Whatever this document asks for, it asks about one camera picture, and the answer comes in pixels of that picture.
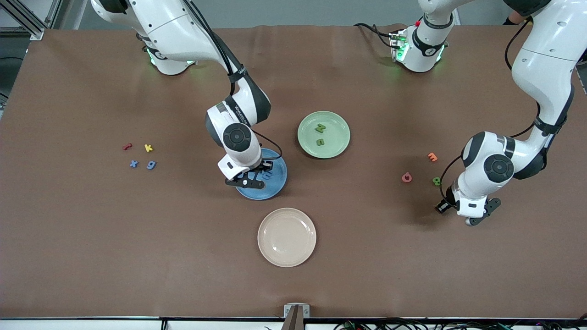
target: wire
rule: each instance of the wire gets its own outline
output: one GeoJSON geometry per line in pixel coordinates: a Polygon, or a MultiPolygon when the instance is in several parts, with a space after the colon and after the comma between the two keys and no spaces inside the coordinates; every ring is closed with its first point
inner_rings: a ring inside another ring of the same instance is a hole
{"type": "Polygon", "coordinates": [[[263,134],[261,134],[259,132],[256,132],[254,129],[251,129],[251,130],[253,131],[253,133],[257,134],[258,136],[261,136],[263,139],[269,141],[271,144],[273,144],[274,146],[276,146],[277,149],[279,149],[279,156],[270,157],[270,158],[263,158],[263,160],[278,160],[278,159],[281,158],[281,156],[284,154],[284,151],[281,150],[281,147],[277,143],[273,142],[270,138],[264,136],[263,134]]]}
{"type": "MultiPolygon", "coordinates": [[[[518,32],[515,33],[515,35],[510,39],[510,42],[508,42],[508,45],[505,47],[505,51],[504,51],[505,65],[508,66],[508,69],[510,71],[512,70],[512,64],[510,64],[510,59],[509,59],[509,56],[508,56],[508,54],[510,53],[510,46],[514,42],[515,38],[518,37],[518,35],[524,30],[524,28],[526,27],[526,25],[528,25],[528,23],[530,23],[531,21],[532,21],[532,18],[531,17],[528,17],[528,19],[526,19],[526,21],[524,22],[524,24],[522,25],[522,27],[520,27],[520,29],[518,30],[518,32]]],[[[538,117],[540,115],[540,104],[538,104],[538,102],[536,102],[536,106],[538,107],[536,117],[538,117]]],[[[518,137],[518,136],[526,133],[527,131],[531,130],[532,127],[534,127],[534,123],[532,123],[532,124],[530,124],[530,126],[526,127],[525,130],[519,132],[518,134],[514,134],[514,135],[512,135],[510,137],[512,137],[512,138],[518,137]]]]}
{"type": "Polygon", "coordinates": [[[515,35],[510,39],[510,42],[508,42],[508,45],[505,47],[505,52],[504,52],[504,59],[505,59],[505,64],[508,66],[508,69],[511,71],[512,66],[510,64],[510,59],[508,58],[508,53],[510,52],[510,46],[512,45],[512,43],[514,42],[515,38],[518,37],[518,35],[522,32],[522,30],[524,30],[524,28],[526,27],[526,25],[528,25],[528,23],[530,23],[532,19],[528,18],[524,24],[522,25],[522,27],[518,30],[518,32],[515,33],[515,35]]]}
{"type": "MultiPolygon", "coordinates": [[[[220,53],[220,57],[222,57],[222,60],[224,61],[224,65],[226,66],[226,70],[228,71],[228,75],[231,76],[234,73],[234,71],[232,71],[232,66],[230,64],[230,61],[228,60],[228,56],[224,52],[223,48],[220,47],[220,43],[218,41],[218,39],[220,37],[217,36],[216,33],[214,33],[214,31],[212,31],[212,28],[210,28],[208,21],[206,21],[206,18],[204,17],[204,15],[202,15],[202,12],[198,8],[198,6],[195,5],[195,3],[193,1],[190,1],[190,2],[188,2],[188,0],[183,0],[183,1],[189,7],[190,12],[194,15],[194,17],[196,18],[198,23],[200,23],[202,28],[206,31],[206,33],[208,34],[210,39],[212,39],[212,42],[214,43],[214,45],[218,49],[218,53],[220,53]]],[[[235,83],[231,82],[230,83],[230,95],[234,95],[234,90],[235,90],[235,83]]]]}
{"type": "Polygon", "coordinates": [[[362,322],[358,322],[357,323],[359,325],[360,328],[362,328],[363,330],[372,330],[370,326],[362,323],[362,322]]]}
{"type": "Polygon", "coordinates": [[[400,49],[399,46],[394,46],[394,45],[391,45],[391,44],[385,42],[385,40],[383,40],[383,37],[385,36],[385,37],[389,38],[389,34],[396,33],[396,32],[398,32],[400,30],[403,30],[403,29],[391,31],[388,34],[385,34],[385,33],[379,32],[379,30],[377,29],[377,25],[375,25],[375,24],[373,24],[373,26],[369,26],[369,25],[367,25],[365,23],[357,23],[357,24],[355,24],[353,26],[364,26],[367,29],[371,30],[371,32],[375,33],[379,37],[379,40],[381,40],[381,42],[383,42],[383,44],[386,45],[387,47],[393,48],[393,49],[400,49]]]}
{"type": "Polygon", "coordinates": [[[450,162],[450,164],[446,167],[446,169],[444,169],[444,172],[442,172],[442,175],[440,176],[440,195],[442,196],[443,200],[448,203],[450,206],[457,208],[455,205],[453,205],[451,202],[449,202],[446,198],[446,196],[444,195],[444,191],[442,190],[442,179],[444,178],[444,175],[446,174],[446,172],[448,171],[448,169],[450,169],[450,167],[459,159],[461,159],[462,156],[458,155],[457,158],[453,159],[453,161],[450,162]]]}

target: white robotic arm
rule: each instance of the white robotic arm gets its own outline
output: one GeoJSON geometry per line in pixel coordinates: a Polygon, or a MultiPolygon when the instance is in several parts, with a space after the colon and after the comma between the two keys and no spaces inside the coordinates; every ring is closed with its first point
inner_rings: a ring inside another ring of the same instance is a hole
{"type": "Polygon", "coordinates": [[[453,29],[453,10],[473,0],[418,0],[424,12],[417,25],[392,36],[393,59],[414,72],[426,72],[440,60],[453,29]]]}
{"type": "Polygon", "coordinates": [[[441,213],[454,206],[476,225],[499,206],[487,196],[511,178],[526,179],[546,167],[546,154],[566,121],[573,99],[571,74],[587,48],[587,0],[536,1],[534,26],[512,66],[516,84],[535,99],[540,113],[524,141],[481,132],[462,151],[465,171],[437,206],[441,213]]]}
{"type": "Polygon", "coordinates": [[[157,69],[166,75],[183,72],[197,60],[218,62],[238,92],[208,109],[205,126],[227,154],[218,162],[232,186],[263,188],[260,180],[240,180],[250,170],[270,170],[251,126],[269,116],[271,103],[222,39],[188,0],[91,0],[103,19],[137,31],[157,69]]]}

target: metal bracket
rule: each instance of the metal bracket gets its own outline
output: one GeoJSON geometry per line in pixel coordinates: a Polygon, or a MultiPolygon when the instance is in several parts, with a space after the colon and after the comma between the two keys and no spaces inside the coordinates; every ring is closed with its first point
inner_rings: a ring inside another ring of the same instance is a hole
{"type": "Polygon", "coordinates": [[[284,318],[288,317],[288,314],[291,311],[291,308],[294,306],[302,307],[303,318],[310,317],[310,305],[304,304],[303,302],[290,302],[289,304],[284,305],[284,318]]]}
{"type": "Polygon", "coordinates": [[[310,317],[310,305],[293,302],[284,306],[284,325],[281,330],[303,330],[303,319],[310,317]]]}
{"type": "Polygon", "coordinates": [[[467,218],[465,220],[465,223],[468,226],[478,225],[480,222],[483,221],[483,219],[490,217],[491,213],[495,211],[495,209],[498,208],[500,205],[501,200],[499,198],[492,198],[488,200],[485,204],[485,213],[483,214],[483,216],[481,218],[467,218]]]}
{"type": "Polygon", "coordinates": [[[21,0],[0,0],[0,8],[31,34],[31,40],[43,39],[43,31],[48,26],[41,21],[21,0]]]}
{"type": "Polygon", "coordinates": [[[6,102],[8,102],[8,97],[0,93],[0,111],[4,109],[6,102]]]}
{"type": "Polygon", "coordinates": [[[43,35],[45,34],[45,29],[41,29],[41,33],[36,35],[31,35],[31,41],[41,41],[43,40],[43,35]]]}
{"type": "Polygon", "coordinates": [[[265,188],[265,182],[262,180],[257,180],[257,176],[262,174],[266,171],[271,171],[273,169],[273,162],[272,161],[263,161],[259,166],[246,172],[244,174],[240,174],[240,177],[236,177],[232,180],[224,179],[224,183],[227,186],[233,187],[241,187],[241,188],[253,188],[253,189],[263,189],[265,188]],[[253,179],[249,179],[249,173],[255,173],[253,179]]]}

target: table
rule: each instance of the table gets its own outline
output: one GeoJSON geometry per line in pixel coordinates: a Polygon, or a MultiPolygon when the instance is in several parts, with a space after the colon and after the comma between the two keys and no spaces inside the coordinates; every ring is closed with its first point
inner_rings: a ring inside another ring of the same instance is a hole
{"type": "Polygon", "coordinates": [[[313,316],[577,317],[587,309],[587,101],[576,78],[545,171],[495,194],[502,206],[477,227],[433,210],[431,179],[472,135],[534,119],[503,63],[515,29],[455,27],[422,74],[359,28],[219,30],[273,104],[256,128],[283,147],[289,181],[268,201],[243,198],[217,169],[224,151],[204,115],[229,90],[220,65],[163,76],[131,31],[47,31],[0,122],[0,315],[272,316],[302,301],[313,316]],[[318,110],[351,128],[334,159],[296,142],[318,110]],[[157,167],[133,170],[131,159],[157,167]],[[281,207],[318,232],[314,254],[291,269],[256,243],[281,207]]]}

